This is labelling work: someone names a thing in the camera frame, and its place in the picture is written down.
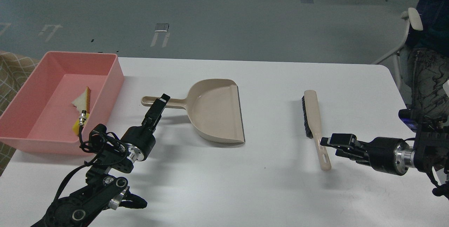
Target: pink plastic bin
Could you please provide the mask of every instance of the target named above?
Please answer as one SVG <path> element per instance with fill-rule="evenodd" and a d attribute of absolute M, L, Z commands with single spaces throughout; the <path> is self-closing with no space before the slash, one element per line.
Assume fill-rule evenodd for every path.
<path fill-rule="evenodd" d="M 88 155 L 72 126 L 72 105 L 91 89 L 90 117 L 83 139 L 106 124 L 124 81 L 116 54 L 48 52 L 0 117 L 0 141 L 25 152 Z"/>

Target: chair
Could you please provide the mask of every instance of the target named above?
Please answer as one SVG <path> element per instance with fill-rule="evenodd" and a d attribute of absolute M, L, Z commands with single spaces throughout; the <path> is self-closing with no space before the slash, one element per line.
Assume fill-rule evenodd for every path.
<path fill-rule="evenodd" d="M 13 100 L 36 65 L 37 59 L 0 51 L 0 115 Z M 0 142 L 0 176 L 16 149 Z"/>
<path fill-rule="evenodd" d="M 397 88 L 400 90 L 402 86 L 402 76 L 401 76 L 401 68 L 399 65 L 399 56 L 400 51 L 404 48 L 406 44 L 407 37 L 409 36 L 409 29 L 410 26 L 412 29 L 416 31 L 422 31 L 422 22 L 421 17 L 418 11 L 415 8 L 409 8 L 407 11 L 404 11 L 401 14 L 401 18 L 405 20 L 405 31 L 404 31 L 404 37 L 402 38 L 401 42 L 398 46 L 391 49 L 387 53 L 385 53 L 383 56 L 381 56 L 379 59 L 374 61 L 372 64 L 379 65 L 389 57 L 393 56 L 393 67 L 394 67 L 394 81 L 396 83 Z"/>

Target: white table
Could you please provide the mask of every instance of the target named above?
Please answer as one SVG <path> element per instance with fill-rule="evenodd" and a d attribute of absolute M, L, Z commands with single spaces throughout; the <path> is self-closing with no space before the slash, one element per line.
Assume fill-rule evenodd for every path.
<path fill-rule="evenodd" d="M 301 98 L 317 91 L 323 135 L 410 138 L 405 107 L 388 69 L 378 65 L 120 58 L 125 75 L 107 123 L 123 135 L 139 125 L 144 95 L 184 98 L 197 81 L 229 78 L 239 86 L 246 143 L 197 135 L 184 110 L 166 109 L 148 160 L 135 163 L 131 192 L 145 209 L 103 211 L 93 227 L 447 226 L 449 202 L 431 193 L 423 173 L 399 177 L 336 157 L 321 171 L 305 136 Z M 17 151 L 0 177 L 0 226 L 29 226 L 50 205 L 63 177 L 85 158 Z M 83 169 L 62 196 L 85 185 Z"/>

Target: dustpan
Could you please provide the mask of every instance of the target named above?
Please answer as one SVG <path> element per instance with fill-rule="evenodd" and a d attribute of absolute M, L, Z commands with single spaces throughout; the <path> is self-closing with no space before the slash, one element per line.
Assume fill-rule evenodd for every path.
<path fill-rule="evenodd" d="M 144 96 L 143 106 L 157 97 Z M 221 143 L 244 143 L 239 89 L 233 80 L 207 79 L 195 83 L 185 99 L 170 99 L 166 108 L 185 109 L 190 122 L 204 139 Z"/>

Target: patterned pants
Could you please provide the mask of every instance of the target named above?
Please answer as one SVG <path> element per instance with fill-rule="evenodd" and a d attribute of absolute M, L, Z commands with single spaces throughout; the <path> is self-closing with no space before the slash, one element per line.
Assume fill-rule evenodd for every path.
<path fill-rule="evenodd" d="M 449 115 L 443 84 L 449 80 L 449 58 L 428 48 L 415 48 L 408 60 L 412 76 L 412 108 L 434 119 Z"/>

